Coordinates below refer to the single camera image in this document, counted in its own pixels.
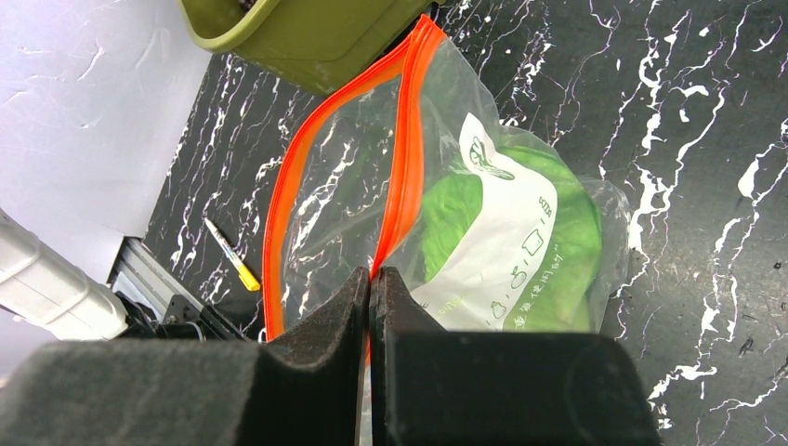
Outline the clear zip bag orange zipper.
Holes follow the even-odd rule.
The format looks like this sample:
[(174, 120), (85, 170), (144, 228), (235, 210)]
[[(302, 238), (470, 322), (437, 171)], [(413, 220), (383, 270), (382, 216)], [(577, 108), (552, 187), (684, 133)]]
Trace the clear zip bag orange zipper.
[(422, 17), (286, 151), (263, 242), (266, 337), (359, 267), (397, 269), (449, 330), (594, 333), (626, 279), (628, 222), (618, 188), (504, 125), (466, 58)]

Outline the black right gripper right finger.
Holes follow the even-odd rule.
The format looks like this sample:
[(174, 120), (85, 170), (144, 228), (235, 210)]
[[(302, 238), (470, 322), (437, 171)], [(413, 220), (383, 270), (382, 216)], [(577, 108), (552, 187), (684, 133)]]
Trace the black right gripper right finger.
[(637, 370), (600, 334), (450, 332), (400, 273), (371, 283), (375, 445), (657, 445)]

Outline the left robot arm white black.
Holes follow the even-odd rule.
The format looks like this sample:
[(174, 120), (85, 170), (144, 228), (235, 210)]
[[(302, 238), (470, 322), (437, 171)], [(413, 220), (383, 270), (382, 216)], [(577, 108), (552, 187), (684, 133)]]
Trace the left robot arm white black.
[(1, 214), (1, 306), (60, 340), (113, 339), (128, 328), (122, 300)]

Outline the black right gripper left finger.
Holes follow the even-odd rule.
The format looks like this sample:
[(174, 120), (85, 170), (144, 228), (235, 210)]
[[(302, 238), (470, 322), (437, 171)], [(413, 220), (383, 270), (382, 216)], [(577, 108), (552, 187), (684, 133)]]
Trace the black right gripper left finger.
[(37, 349), (1, 394), (5, 445), (354, 445), (370, 274), (266, 344), (119, 339)]

